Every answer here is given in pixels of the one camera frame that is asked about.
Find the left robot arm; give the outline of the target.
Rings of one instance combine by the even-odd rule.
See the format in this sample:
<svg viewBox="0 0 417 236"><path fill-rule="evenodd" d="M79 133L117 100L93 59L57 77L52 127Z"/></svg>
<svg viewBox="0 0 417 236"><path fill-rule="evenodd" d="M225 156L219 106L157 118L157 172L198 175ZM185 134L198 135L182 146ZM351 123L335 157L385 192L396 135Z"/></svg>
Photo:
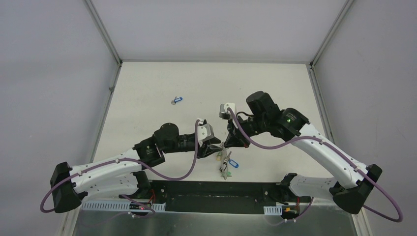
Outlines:
<svg viewBox="0 0 417 236"><path fill-rule="evenodd" d="M221 151L220 139L206 120L197 120L194 133L179 133L173 123L165 123L149 138L135 144L127 151L98 162L70 166L68 162L56 165L50 179L50 191L41 201L40 210L48 213L45 202L52 197L52 212L64 213L78 208L83 202L110 196L136 196L144 199L150 185L145 170L150 170L165 180L179 181L193 171L197 159ZM165 162L165 154L194 152L189 171L181 177L168 177L154 169Z"/></svg>

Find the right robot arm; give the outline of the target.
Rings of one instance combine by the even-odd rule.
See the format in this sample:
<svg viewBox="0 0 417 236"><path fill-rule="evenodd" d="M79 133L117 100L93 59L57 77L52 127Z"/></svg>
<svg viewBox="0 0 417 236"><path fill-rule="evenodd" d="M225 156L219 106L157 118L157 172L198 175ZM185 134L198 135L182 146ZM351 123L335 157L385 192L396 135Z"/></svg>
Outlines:
<svg viewBox="0 0 417 236"><path fill-rule="evenodd" d="M289 173L279 184L281 199L321 198L332 200L350 214L360 212L373 183L382 174L379 166L355 160L322 135L306 116L294 108L281 110L266 92L251 94L246 103L252 112L247 119L238 116L234 103L220 105L219 116L228 121L226 148L248 148L248 138L262 133L280 138L304 151L332 175L319 178Z"/></svg>

